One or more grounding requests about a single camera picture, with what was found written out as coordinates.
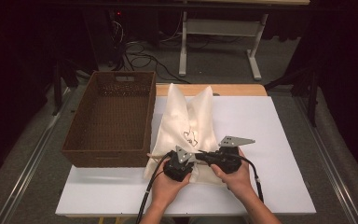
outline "person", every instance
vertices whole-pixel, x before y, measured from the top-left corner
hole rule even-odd
[[[164,161],[159,167],[157,174],[162,171],[164,166]],[[255,191],[252,188],[250,174],[249,174],[249,164],[245,161],[242,161],[242,165],[237,172],[232,174],[225,174],[217,165],[212,164],[211,168],[217,177],[222,179],[224,183],[227,184],[227,187],[232,191],[235,197],[240,200],[240,202],[245,207],[246,211],[252,223],[261,224],[275,224],[281,223],[270,210],[259,200]],[[158,224],[161,221],[161,218],[164,215],[165,210],[168,206],[175,200],[176,195],[179,191],[188,185],[190,179],[190,174],[182,182],[177,182],[166,175],[159,175],[152,186],[152,202],[147,208],[145,214],[142,217],[141,224]],[[202,218],[191,218],[190,223],[201,223]],[[231,221],[224,221],[223,223],[233,223]]]

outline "brown wicker basket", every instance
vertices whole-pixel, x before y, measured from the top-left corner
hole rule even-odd
[[[155,101],[155,72],[95,72],[62,154],[76,167],[145,167]]]

